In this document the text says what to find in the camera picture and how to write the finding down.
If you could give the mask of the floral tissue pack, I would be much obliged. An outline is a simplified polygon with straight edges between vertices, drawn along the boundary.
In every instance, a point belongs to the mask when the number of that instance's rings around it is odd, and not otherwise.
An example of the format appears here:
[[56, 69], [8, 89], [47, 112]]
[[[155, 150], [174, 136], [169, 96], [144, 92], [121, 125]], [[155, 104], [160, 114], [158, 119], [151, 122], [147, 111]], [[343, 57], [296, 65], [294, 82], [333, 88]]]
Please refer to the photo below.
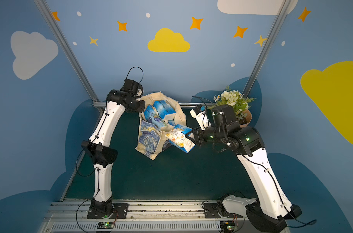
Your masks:
[[192, 140], [187, 138], [186, 134], [191, 133], [192, 130], [192, 128], [177, 124], [166, 134], [166, 138], [172, 143], [172, 145], [178, 147], [185, 153], [189, 153], [195, 147], [195, 144]]

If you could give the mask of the cream canvas tote bag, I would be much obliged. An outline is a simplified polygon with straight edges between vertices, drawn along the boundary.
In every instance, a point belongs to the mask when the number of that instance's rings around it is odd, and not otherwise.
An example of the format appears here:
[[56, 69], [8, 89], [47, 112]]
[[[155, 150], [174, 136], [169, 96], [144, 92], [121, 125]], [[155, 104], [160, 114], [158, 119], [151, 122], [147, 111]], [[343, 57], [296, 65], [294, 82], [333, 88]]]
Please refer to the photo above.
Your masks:
[[[176, 111], [176, 116], [172, 118], [174, 123], [184, 126], [187, 124], [186, 115], [183, 113], [179, 103], [163, 93], [151, 93], [141, 97], [141, 100], [145, 101], [146, 107], [153, 105], [155, 101], [163, 100], [169, 102]], [[154, 123], [148, 122], [144, 113], [140, 113], [139, 118], [138, 144], [135, 149], [147, 158], [155, 160], [159, 153], [171, 146], [171, 143], [167, 141], [166, 134], [173, 128], [173, 126], [168, 124], [166, 127], [159, 128]]]

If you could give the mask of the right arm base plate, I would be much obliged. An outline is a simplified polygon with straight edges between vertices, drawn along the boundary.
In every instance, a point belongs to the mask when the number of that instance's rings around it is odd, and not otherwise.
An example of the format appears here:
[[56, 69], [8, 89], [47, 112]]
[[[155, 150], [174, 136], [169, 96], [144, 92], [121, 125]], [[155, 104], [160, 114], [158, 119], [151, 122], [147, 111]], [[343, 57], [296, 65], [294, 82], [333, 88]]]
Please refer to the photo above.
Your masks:
[[234, 214], [228, 213], [221, 203], [203, 202], [201, 206], [205, 218], [234, 218]]

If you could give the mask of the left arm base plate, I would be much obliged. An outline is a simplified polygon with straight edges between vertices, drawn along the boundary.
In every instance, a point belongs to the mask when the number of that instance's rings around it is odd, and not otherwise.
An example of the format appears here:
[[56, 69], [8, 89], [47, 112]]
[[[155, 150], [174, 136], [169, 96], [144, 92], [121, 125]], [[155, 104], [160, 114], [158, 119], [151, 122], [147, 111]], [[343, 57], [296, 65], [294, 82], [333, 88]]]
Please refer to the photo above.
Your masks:
[[87, 219], [125, 219], [127, 217], [129, 204], [113, 203], [109, 212], [104, 213], [98, 208], [91, 207], [87, 215]]

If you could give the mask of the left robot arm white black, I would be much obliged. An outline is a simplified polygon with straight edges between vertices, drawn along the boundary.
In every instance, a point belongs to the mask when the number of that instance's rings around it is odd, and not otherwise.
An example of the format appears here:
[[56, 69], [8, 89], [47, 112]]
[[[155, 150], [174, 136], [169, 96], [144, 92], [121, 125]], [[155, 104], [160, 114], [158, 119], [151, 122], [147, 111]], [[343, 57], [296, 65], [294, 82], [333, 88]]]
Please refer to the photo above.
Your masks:
[[95, 192], [90, 210], [109, 217], [113, 212], [111, 171], [118, 151], [110, 148], [110, 142], [117, 123], [124, 112], [142, 113], [145, 101], [141, 100], [143, 87], [140, 83], [125, 79], [120, 90], [109, 92], [105, 102], [105, 110], [97, 128], [81, 147], [88, 154], [94, 165]]

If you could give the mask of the blue tissue pack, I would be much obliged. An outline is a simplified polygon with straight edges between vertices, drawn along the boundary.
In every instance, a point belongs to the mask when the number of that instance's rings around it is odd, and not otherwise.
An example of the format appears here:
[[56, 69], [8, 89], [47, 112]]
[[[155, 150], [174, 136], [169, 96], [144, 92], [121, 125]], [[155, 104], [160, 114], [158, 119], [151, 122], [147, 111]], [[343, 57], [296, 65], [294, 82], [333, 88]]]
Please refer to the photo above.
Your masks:
[[176, 111], [168, 101], [155, 101], [153, 106], [156, 108], [158, 115], [162, 120], [169, 121], [174, 119]]
[[148, 105], [144, 111], [144, 119], [145, 121], [148, 121], [152, 115], [157, 115], [157, 114], [158, 113], [155, 110], [155, 108], [152, 105]]

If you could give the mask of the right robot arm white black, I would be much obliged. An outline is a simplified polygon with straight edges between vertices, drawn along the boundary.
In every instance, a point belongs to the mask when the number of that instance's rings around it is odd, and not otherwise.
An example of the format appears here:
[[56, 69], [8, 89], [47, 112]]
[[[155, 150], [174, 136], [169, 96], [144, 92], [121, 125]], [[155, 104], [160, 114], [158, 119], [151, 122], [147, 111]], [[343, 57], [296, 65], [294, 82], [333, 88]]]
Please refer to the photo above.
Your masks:
[[214, 107], [211, 113], [213, 125], [206, 116], [205, 106], [193, 108], [190, 114], [199, 127], [186, 133], [186, 137], [197, 146], [208, 142], [224, 144], [242, 163], [257, 193], [257, 197], [251, 199], [223, 196], [217, 202], [219, 214], [245, 217], [260, 232], [282, 232], [288, 227], [286, 221], [297, 219], [302, 211], [281, 189], [259, 132], [250, 126], [241, 127], [230, 105]]

